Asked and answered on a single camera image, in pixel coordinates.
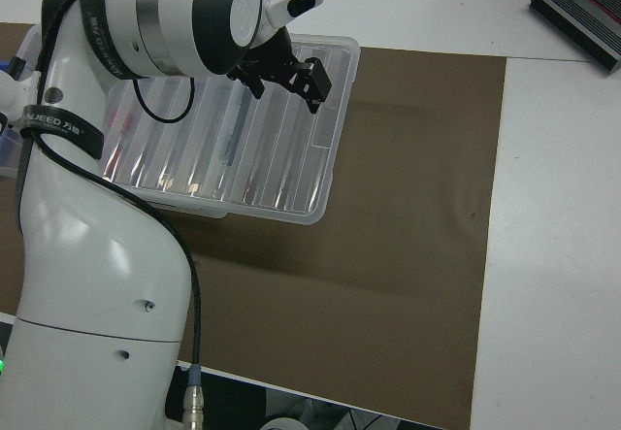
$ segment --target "clear plastic container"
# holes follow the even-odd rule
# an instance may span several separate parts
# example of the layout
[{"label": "clear plastic container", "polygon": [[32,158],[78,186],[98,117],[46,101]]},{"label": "clear plastic container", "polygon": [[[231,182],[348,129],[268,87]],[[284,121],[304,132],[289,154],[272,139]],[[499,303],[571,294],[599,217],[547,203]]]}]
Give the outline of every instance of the clear plastic container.
[{"label": "clear plastic container", "polygon": [[[109,99],[103,176],[179,212],[318,221],[327,205],[360,48],[347,38],[291,38],[296,56],[320,58],[332,81],[316,115],[279,85],[266,83],[257,101],[241,83],[210,76],[196,80],[186,119],[161,124],[143,112],[131,83],[119,83]],[[185,107],[185,79],[143,80],[140,86],[160,116],[176,116]]]}]

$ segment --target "plastic box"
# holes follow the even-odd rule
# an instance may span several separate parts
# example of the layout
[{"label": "plastic box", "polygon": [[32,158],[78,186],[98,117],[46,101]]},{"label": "plastic box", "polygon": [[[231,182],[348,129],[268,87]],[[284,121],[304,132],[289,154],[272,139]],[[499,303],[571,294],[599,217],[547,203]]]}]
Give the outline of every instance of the plastic box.
[{"label": "plastic box", "polygon": [[[257,101],[241,83],[210,76],[196,80],[186,119],[161,124],[143,112],[131,83],[119,83],[109,99],[103,176],[179,212],[318,221],[327,205],[360,48],[347,38],[291,38],[296,56],[320,58],[332,81],[317,115],[279,85],[266,83]],[[160,116],[176,116],[185,107],[186,79],[143,80],[140,86]]]}]

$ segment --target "white table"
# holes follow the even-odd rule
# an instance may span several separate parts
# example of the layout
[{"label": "white table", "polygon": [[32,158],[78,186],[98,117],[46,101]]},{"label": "white table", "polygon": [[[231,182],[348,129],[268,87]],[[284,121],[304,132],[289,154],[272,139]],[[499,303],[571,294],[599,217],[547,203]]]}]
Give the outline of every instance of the white table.
[{"label": "white table", "polygon": [[[298,33],[363,46],[509,58],[473,430],[621,422],[621,78],[527,10],[529,0],[326,0]],[[0,0],[37,22],[40,0]]]}]

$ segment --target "cable connector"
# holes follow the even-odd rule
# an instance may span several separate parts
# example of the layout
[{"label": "cable connector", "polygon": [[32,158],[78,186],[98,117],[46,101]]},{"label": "cable connector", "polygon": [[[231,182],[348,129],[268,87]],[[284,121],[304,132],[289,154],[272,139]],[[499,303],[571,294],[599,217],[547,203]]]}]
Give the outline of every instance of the cable connector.
[{"label": "cable connector", "polygon": [[192,364],[189,371],[187,388],[183,397],[183,429],[203,430],[203,387],[201,386],[201,366]]}]

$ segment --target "black button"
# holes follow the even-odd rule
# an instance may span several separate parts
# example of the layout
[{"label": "black button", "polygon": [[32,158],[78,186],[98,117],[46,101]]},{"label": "black button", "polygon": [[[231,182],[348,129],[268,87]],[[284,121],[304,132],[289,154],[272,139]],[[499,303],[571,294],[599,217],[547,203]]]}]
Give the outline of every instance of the black button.
[{"label": "black button", "polygon": [[287,11],[291,17],[297,17],[314,8],[316,0],[291,0],[287,5]]}]

